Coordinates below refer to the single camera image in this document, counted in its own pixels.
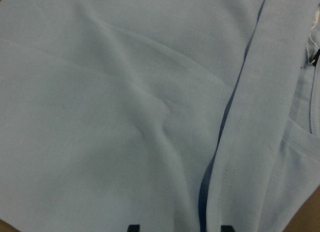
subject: light blue fabric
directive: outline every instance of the light blue fabric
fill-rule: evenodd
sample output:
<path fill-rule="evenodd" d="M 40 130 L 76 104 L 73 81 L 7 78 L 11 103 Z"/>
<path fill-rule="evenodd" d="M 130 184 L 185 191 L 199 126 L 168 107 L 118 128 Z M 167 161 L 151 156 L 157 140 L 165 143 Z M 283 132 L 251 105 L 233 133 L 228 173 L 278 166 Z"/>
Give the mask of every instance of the light blue fabric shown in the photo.
<path fill-rule="evenodd" d="M 320 0 L 263 1 L 2 0 L 0 218 L 199 232 L 224 121 L 207 232 L 282 231 L 320 184 Z"/>

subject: black object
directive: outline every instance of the black object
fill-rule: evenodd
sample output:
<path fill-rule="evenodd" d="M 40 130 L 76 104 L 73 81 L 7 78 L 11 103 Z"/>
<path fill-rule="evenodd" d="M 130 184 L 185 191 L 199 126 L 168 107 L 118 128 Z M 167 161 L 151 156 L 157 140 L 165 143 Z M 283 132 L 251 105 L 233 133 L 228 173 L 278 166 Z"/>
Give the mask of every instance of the black object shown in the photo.
<path fill-rule="evenodd" d="M 235 232 L 231 225 L 221 225 L 221 232 Z"/>
<path fill-rule="evenodd" d="M 319 50 L 317 51 L 317 53 L 315 54 L 315 56 L 314 56 L 314 58 L 313 58 L 314 62 L 312 63 L 312 65 L 314 65 L 314 66 L 317 65 L 319 56 L 320 56 L 320 49 L 319 49 Z"/>
<path fill-rule="evenodd" d="M 139 231 L 140 231 L 140 224 L 130 224 L 127 230 L 127 232 L 139 232 Z"/>

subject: dark blue gap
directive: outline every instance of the dark blue gap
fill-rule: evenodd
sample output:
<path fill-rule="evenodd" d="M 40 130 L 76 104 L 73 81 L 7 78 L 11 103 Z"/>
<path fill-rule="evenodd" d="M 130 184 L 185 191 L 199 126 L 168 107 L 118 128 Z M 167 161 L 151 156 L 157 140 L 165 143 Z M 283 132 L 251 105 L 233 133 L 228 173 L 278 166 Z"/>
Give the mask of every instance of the dark blue gap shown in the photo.
<path fill-rule="evenodd" d="M 212 169 L 214 167 L 214 162 L 215 162 L 215 158 L 216 158 L 217 149 L 218 149 L 218 146 L 219 146 L 219 143 L 220 143 L 222 132 L 223 132 L 224 127 L 225 127 L 225 123 L 226 123 L 226 120 L 227 120 L 226 118 L 228 116 L 228 113 L 229 113 L 229 110 L 230 110 L 230 107 L 231 107 L 231 103 L 232 103 L 232 101 L 234 99 L 234 95 L 235 95 L 236 89 L 238 87 L 239 79 L 240 79 L 240 76 L 241 76 L 241 73 L 242 73 L 242 70 L 243 70 L 243 67 L 244 67 L 244 64 L 245 64 L 245 60 L 247 58 L 249 47 L 250 47 L 251 41 L 252 41 L 252 39 L 254 37 L 254 33 L 256 31 L 257 24 L 258 24 L 258 21 L 259 21 L 263 6 L 265 4 L 265 1 L 266 0 L 263 0 L 262 4 L 260 6 L 260 9 L 259 9 L 259 12 L 258 12 L 258 16 L 257 16 L 257 20 L 256 20 L 256 24 L 255 24 L 255 28 L 253 30 L 253 33 L 252 33 L 252 35 L 250 37 L 250 40 L 249 40 L 249 42 L 248 42 L 248 44 L 247 44 L 247 46 L 245 48 L 245 51 L 244 51 L 244 58 L 243 58 L 243 62 L 242 62 L 242 66 L 241 66 L 238 78 L 236 80 L 236 84 L 235 84 L 235 86 L 233 88 L 233 92 L 231 94 L 231 97 L 229 98 L 229 101 L 228 101 L 228 103 L 227 103 L 227 105 L 226 105 L 226 107 L 224 109 L 223 119 L 222 119 L 222 122 L 221 122 L 221 125 L 220 125 L 218 141 L 217 141 L 217 144 L 216 144 L 216 148 L 215 148 L 215 151 L 214 151 L 213 158 L 211 159 L 209 165 L 207 166 L 207 168 L 205 170 L 205 173 L 203 175 L 203 178 L 202 178 L 200 191 L 199 191 L 199 198 L 198 198 L 198 215 L 199 215 L 199 222 L 200 222 L 200 232 L 207 232 L 207 227 L 206 227 L 206 225 L 207 225 L 207 209 L 206 208 L 207 208 L 207 201 L 208 201 L 208 190 L 209 190 L 209 183 L 210 183 Z"/>

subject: cloth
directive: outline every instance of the cloth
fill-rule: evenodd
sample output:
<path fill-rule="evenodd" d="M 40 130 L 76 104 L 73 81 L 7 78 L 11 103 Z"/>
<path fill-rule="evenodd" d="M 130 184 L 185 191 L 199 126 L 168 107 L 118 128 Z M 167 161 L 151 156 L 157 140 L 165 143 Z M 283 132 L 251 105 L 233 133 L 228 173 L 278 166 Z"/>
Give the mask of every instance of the cloth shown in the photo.
<path fill-rule="evenodd" d="M 208 232 L 282 231 L 320 184 L 319 69 L 303 66 L 318 3 L 3 0 L 0 218 L 199 231 L 218 144 Z"/>

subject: brown surface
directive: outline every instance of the brown surface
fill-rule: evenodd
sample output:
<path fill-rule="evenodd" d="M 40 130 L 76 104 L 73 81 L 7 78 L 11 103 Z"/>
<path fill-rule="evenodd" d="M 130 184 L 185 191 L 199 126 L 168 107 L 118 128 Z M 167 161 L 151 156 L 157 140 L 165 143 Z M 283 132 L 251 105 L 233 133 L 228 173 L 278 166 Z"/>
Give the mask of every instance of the brown surface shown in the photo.
<path fill-rule="evenodd" d="M 320 186 L 303 204 L 283 232 L 304 231 L 320 232 Z M 0 220 L 0 232 L 19 231 Z"/>

